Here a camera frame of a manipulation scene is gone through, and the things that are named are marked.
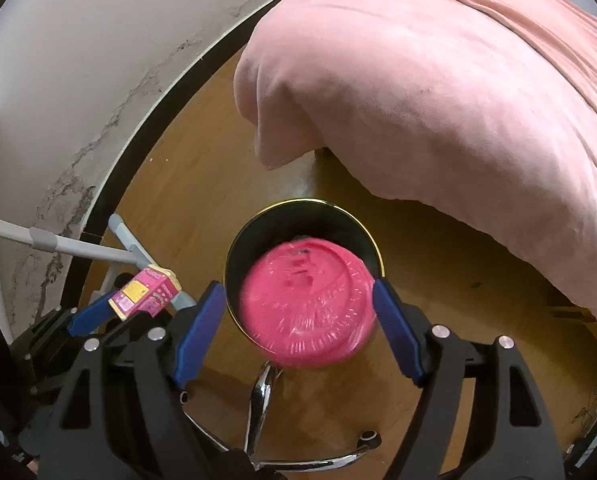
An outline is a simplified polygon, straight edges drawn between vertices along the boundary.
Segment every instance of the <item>pink plastic package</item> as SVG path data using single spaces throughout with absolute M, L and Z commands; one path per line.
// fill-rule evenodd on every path
M 252 266 L 239 316 L 271 361 L 320 367 L 350 357 L 367 342 L 376 321 L 373 284 L 355 254 L 327 240 L 301 238 Z
M 154 317 L 180 291 L 181 284 L 171 270 L 150 265 L 134 276 L 108 302 L 118 317 L 124 320 L 139 310 L 149 312 Z

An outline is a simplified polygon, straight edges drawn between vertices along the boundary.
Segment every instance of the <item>wooden floor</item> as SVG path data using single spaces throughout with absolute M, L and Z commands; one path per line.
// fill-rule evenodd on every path
M 490 237 L 416 202 L 372 196 L 335 158 L 309 153 L 265 171 L 253 127 L 236 112 L 228 62 L 168 127 L 118 208 L 128 226 L 185 290 L 199 297 L 222 277 L 227 249 L 258 210 L 313 196 L 359 218 L 376 239 L 387 275 L 404 301 L 464 338 L 518 343 L 565 449 L 581 431 L 577 413 L 597 386 L 597 343 L 583 327 L 554 319 L 547 281 Z M 100 279 L 95 267 L 88 287 Z M 188 409 L 228 444 L 242 445 L 250 384 L 263 358 L 226 315 L 192 387 Z M 446 468 L 458 462 L 471 403 L 466 381 Z M 317 371 L 288 370 L 275 391 L 261 458 L 325 458 L 375 429 L 384 444 L 341 472 L 292 478 L 372 480 L 383 474 L 413 414 L 419 390 L 403 378 L 378 329 L 351 360 Z

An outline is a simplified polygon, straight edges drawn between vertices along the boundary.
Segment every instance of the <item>pink bedspread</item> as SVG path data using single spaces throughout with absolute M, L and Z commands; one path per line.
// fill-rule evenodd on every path
M 597 18 L 566 0 L 283 0 L 234 90 L 265 166 L 328 146 L 597 317 Z

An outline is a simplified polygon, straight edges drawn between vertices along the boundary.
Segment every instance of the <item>small pink box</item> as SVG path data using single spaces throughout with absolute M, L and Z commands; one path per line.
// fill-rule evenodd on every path
M 179 292 L 181 284 L 171 270 L 150 265 L 134 276 L 131 282 L 117 291 L 108 302 L 122 320 L 128 319 L 139 310 L 154 317 Z

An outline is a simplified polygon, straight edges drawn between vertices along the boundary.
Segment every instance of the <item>pink lid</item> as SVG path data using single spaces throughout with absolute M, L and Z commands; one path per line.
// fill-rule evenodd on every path
M 301 238 L 281 244 L 250 269 L 239 315 L 275 363 L 316 367 L 351 356 L 367 341 L 376 315 L 374 278 L 345 248 Z

